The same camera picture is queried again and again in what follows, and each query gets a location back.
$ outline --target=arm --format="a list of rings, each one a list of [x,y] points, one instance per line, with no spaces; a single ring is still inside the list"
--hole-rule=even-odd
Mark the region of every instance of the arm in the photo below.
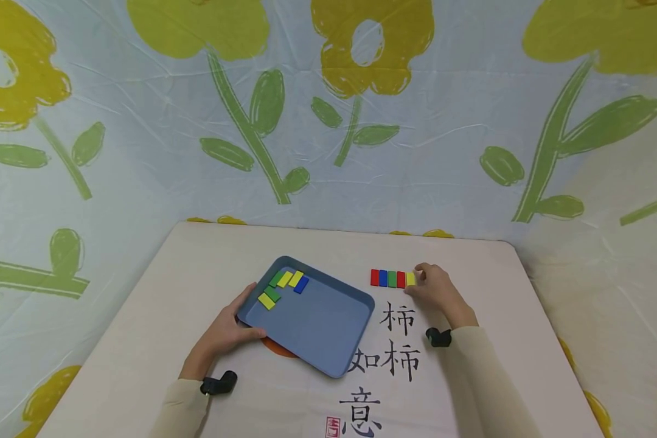
[[[526,405],[504,370],[475,311],[437,265],[416,266],[419,285],[406,293],[438,308],[448,319],[454,362],[467,378],[486,438],[541,437]]]
[[[193,438],[207,415],[209,396],[200,386],[217,358],[243,342],[262,339],[262,328],[241,328],[236,313],[251,294],[256,283],[246,287],[241,295],[219,312],[206,332],[201,335],[182,365],[178,379],[168,387],[161,413],[155,420],[150,438]]]

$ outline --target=table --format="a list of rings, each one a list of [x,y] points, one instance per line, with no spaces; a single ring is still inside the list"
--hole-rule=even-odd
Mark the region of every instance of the table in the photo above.
[[[425,340],[445,320],[401,290],[370,286],[371,268],[419,262],[449,271],[544,437],[602,437],[508,243],[192,222],[172,230],[39,437],[145,437],[190,347],[285,254],[375,298],[353,369],[334,380],[262,342],[241,347],[214,370],[239,381],[214,398],[201,437],[323,437],[336,425],[341,437],[479,436],[448,349]]]

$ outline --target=backdrop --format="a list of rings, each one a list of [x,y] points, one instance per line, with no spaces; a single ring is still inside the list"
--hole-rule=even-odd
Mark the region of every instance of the backdrop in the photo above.
[[[657,0],[0,0],[0,437],[186,218],[507,240],[657,437]]]

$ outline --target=blue tray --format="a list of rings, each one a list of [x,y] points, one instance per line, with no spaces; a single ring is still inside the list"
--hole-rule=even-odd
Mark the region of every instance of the blue tray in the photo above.
[[[301,294],[289,285],[276,287],[282,298],[268,310],[258,297],[278,271],[302,271],[309,283]],[[265,329],[270,339],[320,372],[339,378],[347,373],[374,309],[372,296],[283,255],[260,279],[238,318]]]

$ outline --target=cream sleeve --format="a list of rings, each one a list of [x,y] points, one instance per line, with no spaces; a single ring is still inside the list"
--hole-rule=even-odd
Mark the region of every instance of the cream sleeve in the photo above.
[[[207,414],[209,396],[201,382],[178,379],[168,387],[149,438],[194,438]]]
[[[461,327],[450,334],[454,363],[470,383],[486,438],[541,437],[530,412],[496,357],[484,328]]]

